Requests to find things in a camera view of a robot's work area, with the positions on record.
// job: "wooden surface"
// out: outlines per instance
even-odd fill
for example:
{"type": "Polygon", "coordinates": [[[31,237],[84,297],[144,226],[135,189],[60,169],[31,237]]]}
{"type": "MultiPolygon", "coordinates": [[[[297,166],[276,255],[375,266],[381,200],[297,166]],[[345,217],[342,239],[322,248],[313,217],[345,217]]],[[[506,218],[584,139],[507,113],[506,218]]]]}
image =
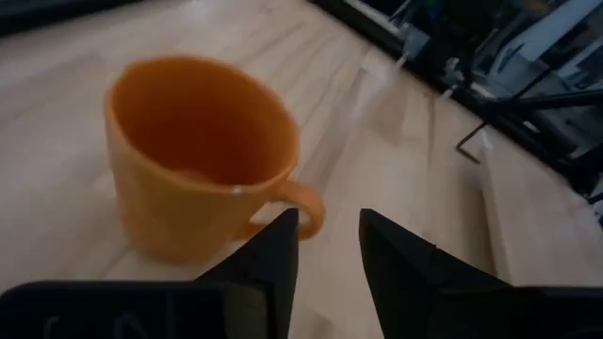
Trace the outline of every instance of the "wooden surface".
{"type": "MultiPolygon", "coordinates": [[[[187,53],[266,82],[301,129],[295,176],[322,194],[323,231],[301,243],[292,338],[382,337],[362,268],[360,208],[374,208],[492,271],[480,168],[454,152],[478,124],[303,1],[172,0],[0,40],[0,289],[39,279],[188,280],[126,244],[102,120],[124,65],[187,53]]],[[[269,219],[282,205],[268,206],[269,219]]]]}
{"type": "Polygon", "coordinates": [[[481,135],[496,271],[514,285],[603,285],[603,232],[591,206],[494,131],[481,135]]]}

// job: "mug handle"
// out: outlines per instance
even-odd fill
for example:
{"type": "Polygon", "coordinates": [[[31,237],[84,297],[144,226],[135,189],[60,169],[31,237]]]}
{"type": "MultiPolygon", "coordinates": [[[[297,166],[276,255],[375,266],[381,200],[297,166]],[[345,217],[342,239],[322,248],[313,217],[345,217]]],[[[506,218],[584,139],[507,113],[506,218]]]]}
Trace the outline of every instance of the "mug handle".
{"type": "MultiPolygon", "coordinates": [[[[300,240],[313,237],[322,228],[324,203],[320,193],[315,189],[287,180],[278,186],[272,201],[297,204],[310,217],[309,222],[303,223],[298,230],[300,240]]],[[[249,222],[237,232],[236,239],[249,239],[262,231],[264,227],[266,227],[266,224],[249,222]]]]}

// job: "metal frame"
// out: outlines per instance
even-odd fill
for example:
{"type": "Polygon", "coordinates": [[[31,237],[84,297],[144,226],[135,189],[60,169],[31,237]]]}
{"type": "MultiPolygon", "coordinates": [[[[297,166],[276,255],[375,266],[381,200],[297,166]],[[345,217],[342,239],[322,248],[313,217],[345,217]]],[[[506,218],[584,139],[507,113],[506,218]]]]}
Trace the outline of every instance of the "metal frame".
{"type": "MultiPolygon", "coordinates": [[[[343,0],[312,0],[312,2],[375,44],[393,59],[398,60],[402,57],[403,41],[369,19],[360,10],[343,0]]],[[[449,84],[444,83],[432,70],[426,69],[412,60],[407,60],[403,67],[431,86],[433,90],[439,93],[449,90],[449,84]]],[[[548,70],[539,75],[530,82],[529,87],[546,78],[551,71],[548,70]]],[[[483,120],[483,126],[492,125],[517,145],[557,171],[579,194],[584,197],[590,196],[598,180],[598,175],[603,170],[603,164],[601,164],[603,146],[599,146],[579,158],[572,159],[566,153],[551,147],[547,140],[530,130],[516,116],[513,117],[513,115],[504,114],[504,112],[509,110],[529,112],[534,109],[600,104],[603,103],[603,91],[596,90],[577,94],[520,99],[520,96],[528,89],[528,87],[522,89],[517,93],[519,95],[516,94],[513,98],[489,100],[474,95],[471,89],[458,87],[451,93],[450,98],[480,117],[483,120]]],[[[479,130],[480,128],[474,130],[465,138],[471,138],[479,130]]],[[[462,149],[462,143],[461,147],[457,147],[457,150],[464,155],[468,154],[465,154],[462,149]]]]}

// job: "orange mug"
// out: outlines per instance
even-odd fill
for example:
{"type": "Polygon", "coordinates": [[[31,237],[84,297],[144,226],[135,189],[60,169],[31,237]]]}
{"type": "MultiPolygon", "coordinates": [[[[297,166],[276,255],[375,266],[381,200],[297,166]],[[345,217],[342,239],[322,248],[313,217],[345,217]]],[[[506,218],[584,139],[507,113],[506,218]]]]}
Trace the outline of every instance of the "orange mug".
{"type": "Polygon", "coordinates": [[[266,202],[299,205],[322,225],[320,195],[287,178],[298,132],[274,92],[217,61],[171,56],[129,66],[106,96],[106,138],[126,236],[156,258],[203,263],[266,202]]]}

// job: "mug rim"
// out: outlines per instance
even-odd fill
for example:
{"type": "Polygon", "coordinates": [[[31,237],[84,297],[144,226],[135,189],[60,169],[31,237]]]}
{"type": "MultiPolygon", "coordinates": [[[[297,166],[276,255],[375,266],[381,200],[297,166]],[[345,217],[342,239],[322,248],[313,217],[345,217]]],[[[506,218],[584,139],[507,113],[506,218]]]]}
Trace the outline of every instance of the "mug rim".
{"type": "Polygon", "coordinates": [[[178,56],[163,56],[163,57],[161,56],[161,57],[149,58],[149,59],[144,59],[141,61],[132,62],[132,63],[128,64],[127,66],[125,66],[125,68],[120,73],[118,78],[113,82],[113,85],[111,85],[111,87],[107,91],[106,96],[105,96],[104,111],[105,111],[107,123],[111,125],[111,129],[113,131],[115,131],[114,134],[119,139],[119,142],[123,145],[123,147],[129,153],[131,153],[132,156],[134,156],[134,158],[136,159],[135,161],[141,163],[146,169],[149,169],[149,171],[151,173],[153,173],[157,176],[161,176],[165,180],[167,180],[181,188],[184,188],[184,189],[197,190],[197,191],[203,191],[203,192],[220,193],[220,194],[229,194],[229,195],[255,193],[255,192],[266,190],[267,188],[274,186],[275,184],[277,184],[281,181],[286,180],[297,165],[298,156],[299,156],[299,133],[297,131],[297,123],[295,123],[295,121],[293,120],[291,115],[288,114],[283,101],[279,98],[279,96],[276,94],[276,92],[274,92],[274,90],[272,90],[268,86],[264,85],[257,79],[253,78],[252,76],[248,75],[247,73],[243,72],[242,70],[240,70],[239,68],[237,68],[233,65],[227,64],[225,62],[221,62],[216,59],[206,58],[206,57],[198,57],[198,56],[195,57],[195,56],[187,56],[187,55],[178,55],[178,56]],[[177,174],[177,171],[175,171],[173,169],[169,169],[169,168],[161,165],[159,162],[153,160],[152,157],[146,155],[145,153],[141,152],[136,147],[134,147],[134,145],[132,144],[132,141],[128,138],[128,136],[123,131],[121,125],[118,123],[118,119],[117,119],[116,112],[115,112],[114,105],[113,105],[115,89],[133,68],[135,68],[139,65],[145,64],[145,63],[151,63],[151,62],[155,62],[155,61],[168,60],[168,59],[194,61],[197,63],[203,63],[206,65],[220,67],[220,68],[224,69],[225,71],[233,73],[234,75],[238,76],[239,78],[241,78],[244,81],[248,81],[248,82],[255,84],[257,86],[257,88],[268,99],[272,100],[275,104],[277,104],[279,106],[279,108],[285,113],[284,115],[285,115],[285,119],[286,119],[287,123],[289,123],[293,127],[293,131],[295,131],[296,136],[293,137],[292,155],[290,156],[290,159],[288,160],[287,164],[285,166],[283,166],[282,169],[279,170],[278,174],[274,175],[273,177],[271,177],[267,180],[260,181],[260,182],[250,184],[250,185],[221,185],[221,184],[214,184],[214,183],[209,183],[209,182],[202,182],[202,181],[197,181],[197,180],[188,178],[187,176],[184,176],[184,175],[177,174]]]}

